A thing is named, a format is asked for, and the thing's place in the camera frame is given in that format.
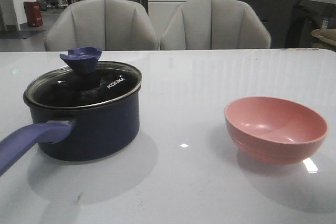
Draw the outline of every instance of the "pot lid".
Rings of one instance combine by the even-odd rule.
[[[99,48],[85,47],[60,55],[69,66],[34,80],[24,93],[26,103],[75,110],[112,103],[136,92],[141,85],[141,72],[122,62],[98,62],[101,53]]]

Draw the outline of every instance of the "gray chair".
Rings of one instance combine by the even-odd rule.
[[[160,39],[161,50],[269,48],[271,37],[253,9],[236,0],[179,5]]]
[[[106,51],[158,50],[144,7],[127,0],[85,0],[69,5],[47,33],[46,51],[96,46]]]

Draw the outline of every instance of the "red trash bin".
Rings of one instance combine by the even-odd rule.
[[[40,11],[40,4],[37,1],[25,1],[25,12],[29,27],[37,27],[43,24]]]

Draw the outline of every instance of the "blue lid knob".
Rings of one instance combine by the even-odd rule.
[[[78,47],[68,50],[68,55],[60,54],[60,58],[79,75],[94,72],[102,54],[99,47]]]

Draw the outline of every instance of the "navy blue saucepan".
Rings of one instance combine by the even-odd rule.
[[[102,50],[74,48],[68,65],[34,80],[23,99],[33,124],[0,142],[0,175],[33,145],[65,161],[89,161],[127,146],[139,131],[141,72],[126,63],[98,61]]]

